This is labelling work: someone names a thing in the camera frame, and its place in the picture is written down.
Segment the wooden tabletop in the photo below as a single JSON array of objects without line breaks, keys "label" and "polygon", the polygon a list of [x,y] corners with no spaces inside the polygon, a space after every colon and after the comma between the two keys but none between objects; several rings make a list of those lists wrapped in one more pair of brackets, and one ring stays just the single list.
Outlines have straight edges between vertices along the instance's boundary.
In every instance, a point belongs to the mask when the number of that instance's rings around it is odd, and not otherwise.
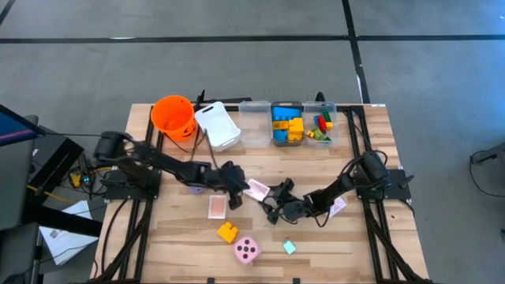
[{"label": "wooden tabletop", "polygon": [[[132,105],[126,132],[138,140],[145,138],[150,106]],[[398,168],[400,162],[386,107],[364,105],[364,108],[373,148],[387,153],[388,168]],[[230,112],[230,116],[238,124],[238,112]],[[328,186],[353,158],[346,117],[339,113],[338,120],[340,140],[331,148],[307,145],[277,148],[273,144],[268,148],[244,148],[239,143],[215,156],[219,165],[228,160],[240,165],[247,180],[254,178],[265,185],[277,185],[286,178],[292,178],[294,194],[301,197],[307,192]],[[153,144],[156,137],[157,131],[153,136]],[[180,145],[191,149],[193,139]],[[176,159],[189,160],[189,155],[177,149],[168,139],[164,140],[163,152]],[[211,161],[205,143],[197,149],[194,160]],[[209,277],[215,278],[217,283],[292,282],[293,278],[300,278],[305,283],[374,282],[363,208],[355,191],[343,195],[347,207],[328,220],[324,228],[319,228],[312,218],[300,219],[297,225],[282,220],[272,225],[256,201],[243,196],[242,206],[234,211],[227,210],[226,221],[239,229],[236,240],[250,235],[263,250],[249,265],[238,262],[233,246],[218,236],[217,230],[224,220],[207,218],[209,196],[215,194],[222,193],[207,190],[200,195],[193,195],[173,176],[163,174],[159,198],[154,202],[151,217],[142,283],[206,282]],[[120,200],[116,200],[107,207],[95,256],[99,265],[103,237],[120,203]],[[124,244],[131,203],[129,201],[122,208],[112,226],[106,266]],[[427,278],[412,212],[396,200],[385,200],[384,203],[395,247],[416,273]],[[287,255],[282,247],[282,243],[288,239],[297,248],[292,255]],[[133,276],[137,247],[132,252],[129,277]],[[388,277],[382,245],[380,254],[384,277]]]}]

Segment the die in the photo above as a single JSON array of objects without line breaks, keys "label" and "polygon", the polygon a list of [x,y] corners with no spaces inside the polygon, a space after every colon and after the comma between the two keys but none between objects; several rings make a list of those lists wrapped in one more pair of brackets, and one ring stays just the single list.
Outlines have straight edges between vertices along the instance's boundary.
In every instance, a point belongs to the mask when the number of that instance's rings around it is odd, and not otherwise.
[{"label": "die", "polygon": [[260,246],[250,236],[245,236],[234,245],[235,256],[242,264],[253,261],[261,253]]}]

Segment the computer screen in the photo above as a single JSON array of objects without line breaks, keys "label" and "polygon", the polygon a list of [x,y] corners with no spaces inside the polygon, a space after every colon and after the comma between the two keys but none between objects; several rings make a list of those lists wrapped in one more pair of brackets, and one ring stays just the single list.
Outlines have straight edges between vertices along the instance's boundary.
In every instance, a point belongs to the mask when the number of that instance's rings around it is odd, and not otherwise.
[{"label": "computer screen", "polygon": [[0,146],[35,139],[44,133],[37,125],[0,105]]}]

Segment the gray floor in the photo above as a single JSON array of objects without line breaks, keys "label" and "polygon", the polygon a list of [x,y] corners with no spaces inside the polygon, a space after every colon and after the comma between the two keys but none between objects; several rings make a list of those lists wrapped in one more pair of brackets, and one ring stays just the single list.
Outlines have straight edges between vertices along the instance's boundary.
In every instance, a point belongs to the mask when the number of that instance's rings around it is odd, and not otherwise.
[{"label": "gray floor", "polygon": [[[505,33],[501,1],[350,0],[358,35]],[[2,38],[346,34],[340,1],[16,0]],[[505,199],[471,183],[471,153],[505,141],[505,42],[359,42],[372,103],[386,103],[412,183],[428,271],[445,283],[505,278]],[[131,103],[169,95],[358,103],[350,45],[122,43],[0,45],[0,102],[60,132],[123,130]],[[89,151],[95,141],[76,138]],[[505,194],[494,162],[475,167]],[[62,195],[73,197],[62,190]],[[94,200],[91,207],[99,206]],[[102,212],[94,213],[100,218]],[[87,248],[47,283],[84,281]]]}]

